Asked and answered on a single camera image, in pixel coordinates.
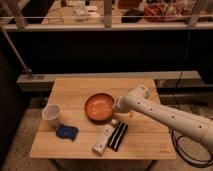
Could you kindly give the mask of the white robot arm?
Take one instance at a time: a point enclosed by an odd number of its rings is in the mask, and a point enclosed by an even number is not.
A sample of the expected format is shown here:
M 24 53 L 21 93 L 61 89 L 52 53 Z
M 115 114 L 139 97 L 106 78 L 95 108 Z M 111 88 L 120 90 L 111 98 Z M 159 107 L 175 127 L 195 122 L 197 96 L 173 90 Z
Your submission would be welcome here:
M 154 103 L 149 100 L 149 96 L 149 89 L 139 85 L 119 96 L 113 104 L 113 110 L 118 113 L 133 110 L 144 114 L 182 133 L 213 153 L 213 120 Z

